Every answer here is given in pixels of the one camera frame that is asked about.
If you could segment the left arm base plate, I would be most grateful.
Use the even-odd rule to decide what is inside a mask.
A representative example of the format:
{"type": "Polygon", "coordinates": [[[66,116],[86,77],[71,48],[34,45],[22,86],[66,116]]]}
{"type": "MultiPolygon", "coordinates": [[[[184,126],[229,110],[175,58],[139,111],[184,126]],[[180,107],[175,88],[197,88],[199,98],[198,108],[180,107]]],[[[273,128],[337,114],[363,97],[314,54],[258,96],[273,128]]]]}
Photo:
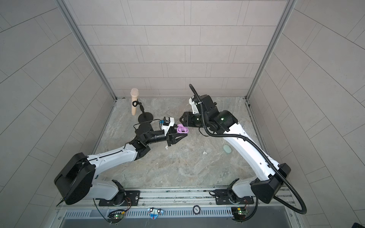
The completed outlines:
{"type": "Polygon", "coordinates": [[[140,198],[140,191],[119,192],[113,199],[100,199],[100,207],[130,207],[137,206],[140,198]]]}

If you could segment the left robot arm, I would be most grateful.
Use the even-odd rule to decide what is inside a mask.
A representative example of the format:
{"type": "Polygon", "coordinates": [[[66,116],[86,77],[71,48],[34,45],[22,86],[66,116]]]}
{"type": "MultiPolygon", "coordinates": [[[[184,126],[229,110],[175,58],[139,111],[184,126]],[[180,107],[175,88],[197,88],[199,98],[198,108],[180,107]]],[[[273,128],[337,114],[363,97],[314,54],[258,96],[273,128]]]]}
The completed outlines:
{"type": "Polygon", "coordinates": [[[116,180],[104,181],[97,177],[118,165],[141,159],[150,151],[149,144],[167,142],[171,146],[188,135],[187,127],[181,124],[160,126],[161,129],[155,131],[149,122],[141,123],[135,138],[123,147],[90,156],[74,155],[54,180],[62,201],[72,205],[82,199],[102,199],[114,206],[123,204],[126,201],[124,187],[116,180]]]}

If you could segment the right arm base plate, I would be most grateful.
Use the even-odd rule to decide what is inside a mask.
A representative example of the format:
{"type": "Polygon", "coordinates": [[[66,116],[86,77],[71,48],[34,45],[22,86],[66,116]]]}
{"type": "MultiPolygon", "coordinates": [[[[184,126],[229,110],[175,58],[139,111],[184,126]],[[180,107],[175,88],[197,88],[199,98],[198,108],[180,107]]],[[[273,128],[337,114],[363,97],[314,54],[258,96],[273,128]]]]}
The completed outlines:
{"type": "Polygon", "coordinates": [[[209,194],[216,200],[217,205],[238,205],[238,204],[254,204],[254,199],[251,196],[239,198],[233,191],[227,189],[216,189],[210,191],[209,194]]]}

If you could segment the purple earbud case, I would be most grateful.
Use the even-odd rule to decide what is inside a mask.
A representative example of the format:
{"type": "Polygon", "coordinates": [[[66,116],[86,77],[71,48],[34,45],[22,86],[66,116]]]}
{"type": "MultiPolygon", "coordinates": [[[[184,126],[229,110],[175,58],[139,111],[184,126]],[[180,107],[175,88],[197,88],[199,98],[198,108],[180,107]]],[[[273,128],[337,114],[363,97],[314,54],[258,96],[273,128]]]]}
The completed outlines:
{"type": "Polygon", "coordinates": [[[189,129],[187,127],[185,127],[183,124],[178,124],[176,131],[179,134],[188,134],[189,133],[189,129]]]}

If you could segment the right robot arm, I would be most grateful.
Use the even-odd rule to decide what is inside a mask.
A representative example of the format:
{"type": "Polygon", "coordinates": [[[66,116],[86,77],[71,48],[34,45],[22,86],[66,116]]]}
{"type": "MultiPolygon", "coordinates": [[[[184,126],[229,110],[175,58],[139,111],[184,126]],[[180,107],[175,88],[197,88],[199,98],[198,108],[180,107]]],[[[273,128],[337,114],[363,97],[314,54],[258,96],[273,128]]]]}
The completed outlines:
{"type": "Polygon", "coordinates": [[[227,195],[232,203],[239,203],[244,197],[256,196],[260,201],[269,204],[283,185],[278,176],[280,172],[287,177],[291,169],[286,164],[279,164],[266,153],[260,153],[260,147],[244,131],[237,118],[229,111],[218,111],[216,103],[209,95],[193,96],[189,99],[191,112],[184,112],[180,122],[185,127],[207,126],[209,135],[221,135],[255,173],[254,178],[236,179],[227,188],[227,195]]]}

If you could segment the mint green earbud case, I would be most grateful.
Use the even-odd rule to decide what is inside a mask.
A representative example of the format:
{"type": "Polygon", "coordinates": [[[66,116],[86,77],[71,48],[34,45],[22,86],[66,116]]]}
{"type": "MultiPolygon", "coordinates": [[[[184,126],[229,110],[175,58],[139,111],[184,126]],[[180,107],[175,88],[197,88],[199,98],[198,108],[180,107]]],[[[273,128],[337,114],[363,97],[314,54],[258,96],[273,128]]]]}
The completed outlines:
{"type": "Polygon", "coordinates": [[[223,146],[223,150],[224,150],[224,152],[225,152],[225,153],[227,153],[227,154],[230,154],[230,153],[232,152],[231,147],[230,147],[230,146],[228,146],[228,145],[226,145],[226,144],[223,146]]]}

